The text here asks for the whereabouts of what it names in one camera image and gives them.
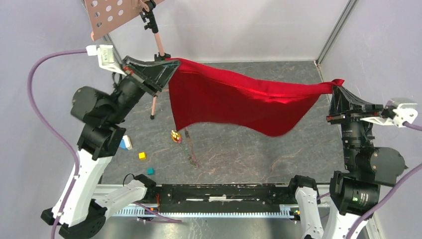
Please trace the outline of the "red cloth napkin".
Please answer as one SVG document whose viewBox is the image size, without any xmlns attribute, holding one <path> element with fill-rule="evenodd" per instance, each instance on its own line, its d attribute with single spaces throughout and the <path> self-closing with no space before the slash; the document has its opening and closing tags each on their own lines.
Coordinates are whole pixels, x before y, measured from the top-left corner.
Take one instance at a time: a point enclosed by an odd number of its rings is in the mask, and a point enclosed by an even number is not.
<svg viewBox="0 0 422 239">
<path fill-rule="evenodd" d="M 277 137 L 292 130 L 321 95 L 331 94 L 343 82 L 267 81 L 181 59 L 169 81 L 169 96 L 177 130 L 196 123 L 220 123 Z"/>
</svg>

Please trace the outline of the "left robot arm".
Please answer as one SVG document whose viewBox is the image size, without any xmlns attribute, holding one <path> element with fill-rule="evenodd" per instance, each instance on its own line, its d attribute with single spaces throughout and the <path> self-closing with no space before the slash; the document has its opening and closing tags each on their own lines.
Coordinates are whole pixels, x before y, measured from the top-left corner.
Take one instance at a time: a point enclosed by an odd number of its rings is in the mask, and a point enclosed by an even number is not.
<svg viewBox="0 0 422 239">
<path fill-rule="evenodd" d="M 57 204 L 42 212 L 47 224 L 59 226 L 65 239 L 90 239 L 105 222 L 127 205 L 156 198 L 156 183 L 145 175 L 135 176 L 127 185 L 98 199 L 93 197 L 100 178 L 119 149 L 125 135 L 121 127 L 139 100 L 157 96 L 168 84 L 181 62 L 143 62 L 125 57 L 108 94 L 84 86 L 72 98 L 71 115 L 84 123 L 77 142 L 76 162 Z"/>
</svg>

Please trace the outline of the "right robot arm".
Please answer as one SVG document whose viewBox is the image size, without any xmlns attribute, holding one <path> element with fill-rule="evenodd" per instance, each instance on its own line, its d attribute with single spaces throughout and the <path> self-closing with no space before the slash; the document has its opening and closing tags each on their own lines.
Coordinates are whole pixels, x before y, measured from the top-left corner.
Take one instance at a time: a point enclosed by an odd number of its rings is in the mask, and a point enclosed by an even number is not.
<svg viewBox="0 0 422 239">
<path fill-rule="evenodd" d="M 360 99 L 345 87 L 335 86 L 326 118 L 341 128 L 345 171 L 335 171 L 329 183 L 330 212 L 322 227 L 315 179 L 297 175 L 287 190 L 300 212 L 305 239 L 354 239 L 380 205 L 381 186 L 393 187 L 406 166 L 401 154 L 390 147 L 375 147 L 373 125 L 401 127 L 404 111 L 396 100 L 379 105 Z"/>
</svg>

